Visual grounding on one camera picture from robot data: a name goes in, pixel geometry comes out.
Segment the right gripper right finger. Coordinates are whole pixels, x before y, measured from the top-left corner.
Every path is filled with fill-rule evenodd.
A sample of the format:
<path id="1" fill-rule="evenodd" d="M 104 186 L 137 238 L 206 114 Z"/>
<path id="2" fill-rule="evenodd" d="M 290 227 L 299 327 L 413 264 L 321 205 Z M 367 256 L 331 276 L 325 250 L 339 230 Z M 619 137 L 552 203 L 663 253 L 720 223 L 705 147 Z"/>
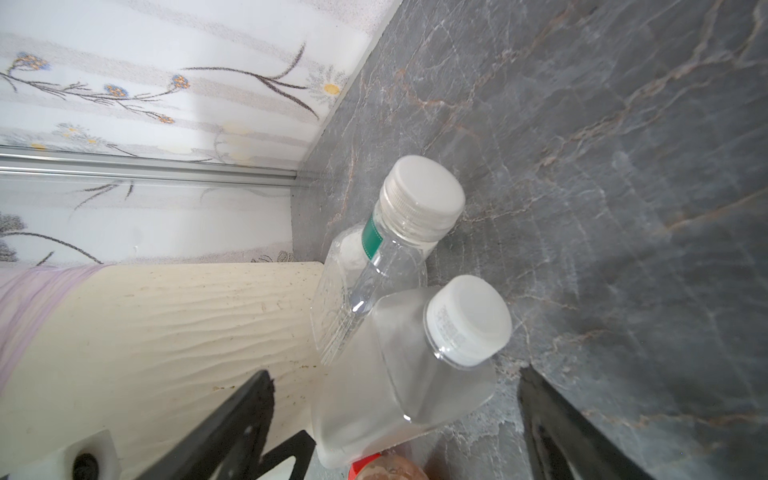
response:
<path id="1" fill-rule="evenodd" d="M 533 478 L 651 479 L 531 366 L 518 404 Z"/>

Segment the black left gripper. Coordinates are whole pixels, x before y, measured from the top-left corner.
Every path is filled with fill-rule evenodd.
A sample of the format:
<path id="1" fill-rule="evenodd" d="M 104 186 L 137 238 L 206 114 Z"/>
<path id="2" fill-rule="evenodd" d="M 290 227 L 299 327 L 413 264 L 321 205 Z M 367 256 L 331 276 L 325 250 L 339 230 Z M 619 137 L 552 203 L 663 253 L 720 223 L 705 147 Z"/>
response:
<path id="1" fill-rule="evenodd" d="M 311 435 L 302 430 L 265 453 L 257 468 L 259 480 L 304 480 L 316 448 Z"/>

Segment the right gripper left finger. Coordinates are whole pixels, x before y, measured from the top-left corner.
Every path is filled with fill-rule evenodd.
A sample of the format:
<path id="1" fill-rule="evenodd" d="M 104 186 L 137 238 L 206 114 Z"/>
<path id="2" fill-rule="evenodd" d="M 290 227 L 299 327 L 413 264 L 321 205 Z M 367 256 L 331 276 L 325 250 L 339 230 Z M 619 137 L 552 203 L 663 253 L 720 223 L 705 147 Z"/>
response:
<path id="1" fill-rule="evenodd" d="M 256 479 L 274 414 L 274 384 L 256 372 L 141 479 Z"/>

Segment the white red-capped bottle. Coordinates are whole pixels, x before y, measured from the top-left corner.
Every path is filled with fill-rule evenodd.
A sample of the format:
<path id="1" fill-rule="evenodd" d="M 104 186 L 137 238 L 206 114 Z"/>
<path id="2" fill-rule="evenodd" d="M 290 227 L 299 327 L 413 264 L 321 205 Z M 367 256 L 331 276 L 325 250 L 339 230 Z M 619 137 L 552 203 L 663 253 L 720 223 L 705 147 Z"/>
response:
<path id="1" fill-rule="evenodd" d="M 428 480 L 426 473 L 415 463 L 397 454 L 365 457 L 352 463 L 348 480 Z"/>

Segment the frosted square bottle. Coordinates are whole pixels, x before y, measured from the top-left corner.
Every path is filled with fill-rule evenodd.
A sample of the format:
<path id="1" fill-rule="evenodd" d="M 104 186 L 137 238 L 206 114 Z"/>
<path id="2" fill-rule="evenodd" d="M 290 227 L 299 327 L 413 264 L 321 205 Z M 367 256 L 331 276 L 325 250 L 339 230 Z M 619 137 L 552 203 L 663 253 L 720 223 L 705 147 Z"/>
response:
<path id="1" fill-rule="evenodd" d="M 378 300 L 313 395 L 320 463 L 347 466 L 478 409 L 511 334 L 504 299 L 473 275 Z"/>

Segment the clear green-band square bottle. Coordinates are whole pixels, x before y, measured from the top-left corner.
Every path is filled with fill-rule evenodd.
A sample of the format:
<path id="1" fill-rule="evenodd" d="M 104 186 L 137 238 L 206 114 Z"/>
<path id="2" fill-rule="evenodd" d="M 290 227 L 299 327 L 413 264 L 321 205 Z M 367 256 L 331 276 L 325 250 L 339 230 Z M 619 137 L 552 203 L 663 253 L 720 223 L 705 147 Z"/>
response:
<path id="1" fill-rule="evenodd" d="M 322 365 L 331 365 L 380 298 L 427 284 L 426 259 L 465 207 L 456 177 L 418 155 L 395 162 L 367 220 L 332 241 L 310 321 Z"/>

